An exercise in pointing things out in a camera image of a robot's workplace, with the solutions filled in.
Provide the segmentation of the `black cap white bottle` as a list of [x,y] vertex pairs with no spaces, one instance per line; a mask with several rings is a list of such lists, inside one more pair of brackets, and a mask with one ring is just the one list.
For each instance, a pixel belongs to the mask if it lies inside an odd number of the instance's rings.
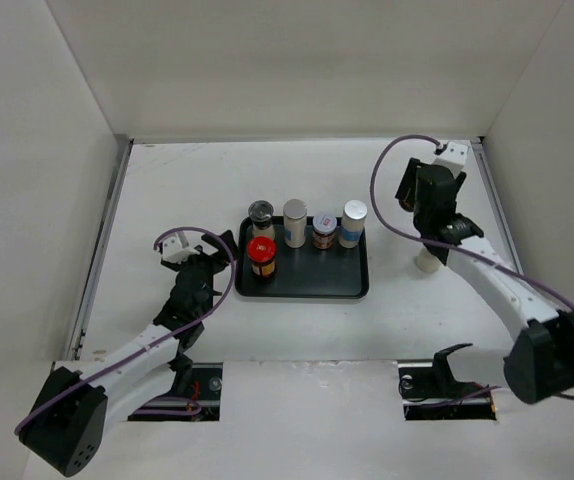
[[422,247],[415,256],[414,263],[419,270],[427,274],[436,273],[442,266],[441,261],[430,253],[426,247]]

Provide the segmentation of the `silver lid blue label bottle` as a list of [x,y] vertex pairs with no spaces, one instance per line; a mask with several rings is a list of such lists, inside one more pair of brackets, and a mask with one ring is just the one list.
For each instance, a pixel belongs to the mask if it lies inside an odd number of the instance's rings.
[[343,248],[353,249],[358,245],[367,214],[368,208],[362,201],[350,200],[344,205],[338,236],[339,244]]

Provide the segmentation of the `clear lid pepper grinder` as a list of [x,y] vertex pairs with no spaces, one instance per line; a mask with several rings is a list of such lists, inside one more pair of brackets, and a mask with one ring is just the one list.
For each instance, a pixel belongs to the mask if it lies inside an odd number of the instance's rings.
[[256,200],[248,208],[248,217],[252,222],[252,236],[275,239],[273,225],[274,207],[267,200]]

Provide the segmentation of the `small white red label jar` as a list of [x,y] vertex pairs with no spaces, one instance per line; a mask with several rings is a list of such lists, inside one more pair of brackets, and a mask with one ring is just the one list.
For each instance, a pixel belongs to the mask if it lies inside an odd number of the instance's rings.
[[330,249],[334,243],[337,218],[330,213],[320,213],[312,220],[313,245],[320,250]]

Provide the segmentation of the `silver lid white shaker bottle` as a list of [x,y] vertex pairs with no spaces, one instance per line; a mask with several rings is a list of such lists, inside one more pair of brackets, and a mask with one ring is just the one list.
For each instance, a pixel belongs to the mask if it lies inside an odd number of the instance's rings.
[[283,206],[283,238],[288,247],[300,248],[306,240],[307,207],[300,199],[290,199]]

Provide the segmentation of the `red lid orange sauce jar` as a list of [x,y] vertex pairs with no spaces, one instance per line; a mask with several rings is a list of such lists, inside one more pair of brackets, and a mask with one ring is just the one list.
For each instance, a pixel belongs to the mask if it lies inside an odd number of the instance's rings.
[[408,197],[405,197],[404,199],[399,201],[399,205],[401,206],[401,208],[407,212],[413,212],[414,211],[414,200],[413,199],[409,199]]

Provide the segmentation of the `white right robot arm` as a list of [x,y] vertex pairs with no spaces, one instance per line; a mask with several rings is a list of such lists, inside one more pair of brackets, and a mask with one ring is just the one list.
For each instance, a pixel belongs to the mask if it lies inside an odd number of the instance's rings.
[[440,163],[412,158],[395,197],[424,239],[416,266],[425,273],[446,266],[458,274],[500,318],[513,346],[508,352],[470,344],[444,350],[446,361],[430,373],[433,388],[450,396],[469,377],[479,377],[510,389],[526,404],[574,388],[574,313],[556,308],[517,279],[482,229],[457,213],[465,178]]

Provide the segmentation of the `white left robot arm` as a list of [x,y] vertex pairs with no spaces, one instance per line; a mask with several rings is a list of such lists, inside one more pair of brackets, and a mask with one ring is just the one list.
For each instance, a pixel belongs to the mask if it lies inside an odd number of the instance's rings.
[[231,231],[216,235],[197,228],[206,254],[185,240],[177,227],[154,242],[163,266],[176,274],[160,313],[141,333],[104,363],[77,370],[59,367],[40,390],[30,413],[16,426],[18,440],[61,475],[71,477],[96,455],[104,435],[149,400],[181,398],[191,387],[185,353],[204,331],[204,321],[228,293],[214,288],[215,276],[234,271],[239,255]]

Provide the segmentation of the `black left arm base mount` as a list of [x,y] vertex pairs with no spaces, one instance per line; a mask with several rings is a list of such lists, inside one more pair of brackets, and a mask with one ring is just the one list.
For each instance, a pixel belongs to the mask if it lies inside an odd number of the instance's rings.
[[217,422],[220,420],[224,364],[195,363],[183,355],[172,363],[170,390],[128,417],[130,422]]

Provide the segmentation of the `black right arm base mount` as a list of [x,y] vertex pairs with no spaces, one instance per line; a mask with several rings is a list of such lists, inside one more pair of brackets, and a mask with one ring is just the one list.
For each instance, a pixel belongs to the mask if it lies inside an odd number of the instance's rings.
[[456,344],[430,360],[398,363],[398,393],[406,421],[496,420],[492,387],[455,379],[448,356],[471,347]]

